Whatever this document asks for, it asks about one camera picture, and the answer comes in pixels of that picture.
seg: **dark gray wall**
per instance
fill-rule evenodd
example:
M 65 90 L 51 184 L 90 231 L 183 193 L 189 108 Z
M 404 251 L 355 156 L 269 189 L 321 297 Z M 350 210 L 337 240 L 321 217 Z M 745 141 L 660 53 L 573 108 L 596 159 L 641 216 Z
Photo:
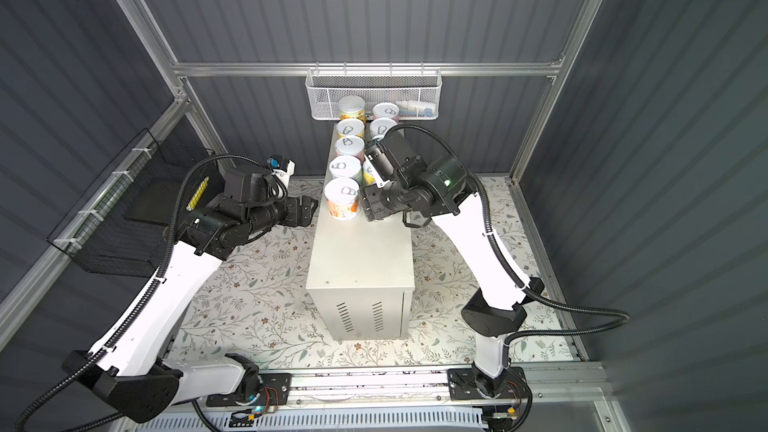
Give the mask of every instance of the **dark gray wall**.
M 0 298 L 47 247 L 46 235 L 172 96 L 113 0 L 0 0 Z M 0 428 L 64 376 L 143 280 L 67 268 L 0 353 Z M 75 385 L 32 430 L 110 409 Z
M 303 78 L 195 77 L 191 82 L 230 152 L 279 153 L 293 159 L 297 175 L 325 173 L 336 122 L 312 119 Z M 547 84 L 545 77 L 447 77 L 440 117 L 411 123 L 446 139 L 474 172 L 506 173 Z M 434 141 L 417 132 L 412 137 L 415 150 L 437 158 Z
M 555 60 L 581 0 L 146 0 L 182 62 Z
M 0 0 L 0 298 L 171 98 L 113 0 Z
M 765 430 L 768 0 L 607 0 L 522 187 L 633 430 Z M 577 318 L 578 323 L 586 322 Z

